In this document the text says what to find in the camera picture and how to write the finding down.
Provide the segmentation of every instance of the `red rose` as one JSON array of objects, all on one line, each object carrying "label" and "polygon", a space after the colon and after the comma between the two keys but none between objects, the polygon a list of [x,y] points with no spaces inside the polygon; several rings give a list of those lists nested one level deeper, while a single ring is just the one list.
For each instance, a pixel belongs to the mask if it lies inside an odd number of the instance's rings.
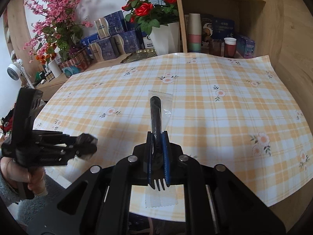
[{"label": "red rose", "polygon": [[177,3],[177,0],[164,0],[164,2],[169,4],[175,4]]},{"label": "red rose", "polygon": [[130,10],[131,10],[131,5],[130,5],[130,3],[128,3],[128,4],[124,5],[124,6],[122,6],[122,10],[123,10],[123,11],[130,11]]},{"label": "red rose", "polygon": [[132,15],[129,21],[130,21],[130,23],[133,23],[135,21],[135,16]]},{"label": "red rose", "polygon": [[152,10],[153,4],[151,3],[143,3],[140,7],[135,9],[135,14],[137,16],[146,16]]}]

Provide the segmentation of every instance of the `tablecloth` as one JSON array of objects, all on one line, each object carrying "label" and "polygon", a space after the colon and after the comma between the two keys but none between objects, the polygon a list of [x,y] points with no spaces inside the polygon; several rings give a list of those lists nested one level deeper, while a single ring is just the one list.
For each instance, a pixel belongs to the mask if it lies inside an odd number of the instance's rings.
[{"label": "tablecloth", "polygon": [[[98,152],[58,167],[73,182],[92,165],[108,167],[131,155],[150,130],[148,91],[173,95],[166,128],[171,142],[201,164],[226,165],[267,206],[312,178],[313,137],[268,56],[227,59],[178,53],[72,76],[36,118],[34,128],[70,135],[90,133]],[[145,190],[133,187],[130,211],[184,221],[178,204],[145,207]]]}]

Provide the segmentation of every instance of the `artificial flower arrangement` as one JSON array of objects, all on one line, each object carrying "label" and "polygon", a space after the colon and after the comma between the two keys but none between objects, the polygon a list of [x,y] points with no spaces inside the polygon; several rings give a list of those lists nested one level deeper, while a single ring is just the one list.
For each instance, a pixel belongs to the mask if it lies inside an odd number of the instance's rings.
[{"label": "artificial flower arrangement", "polygon": [[75,9],[81,0],[42,0],[46,6],[36,0],[29,0],[25,6],[29,7],[35,15],[43,15],[44,21],[38,21],[33,29],[36,35],[27,42],[24,49],[30,47],[29,54],[36,55],[35,58],[46,64],[55,59],[55,49],[60,49],[62,62],[72,58],[78,48],[74,41],[79,40],[82,35],[82,27],[92,27],[90,22],[75,23]]},{"label": "artificial flower arrangement", "polygon": [[150,0],[128,0],[122,10],[130,11],[125,19],[138,23],[140,29],[148,35],[153,26],[159,28],[160,25],[167,26],[179,20],[177,0],[157,0],[155,4]]}]

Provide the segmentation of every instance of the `wooden table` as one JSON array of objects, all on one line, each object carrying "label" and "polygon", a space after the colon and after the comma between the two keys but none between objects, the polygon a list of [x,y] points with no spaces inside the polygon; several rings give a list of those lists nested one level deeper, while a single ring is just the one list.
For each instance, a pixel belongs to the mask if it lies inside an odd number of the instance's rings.
[{"label": "wooden table", "polygon": [[[124,60],[129,54],[121,55],[120,57],[112,60],[95,62],[93,63],[87,70],[92,71],[100,68],[110,67],[113,65],[120,64],[122,60]],[[37,89],[43,91],[43,99],[45,101],[49,101],[51,97],[59,90],[62,85],[68,80],[64,73],[62,73],[59,77],[52,79],[50,82],[45,82],[44,84],[37,85]]]}]

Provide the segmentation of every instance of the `white flower pot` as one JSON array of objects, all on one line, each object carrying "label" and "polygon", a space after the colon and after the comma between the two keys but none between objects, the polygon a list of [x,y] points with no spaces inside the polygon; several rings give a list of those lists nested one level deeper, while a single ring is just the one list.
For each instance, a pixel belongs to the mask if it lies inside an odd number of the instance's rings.
[{"label": "white flower pot", "polygon": [[179,22],[152,27],[150,38],[158,56],[180,52]]}]

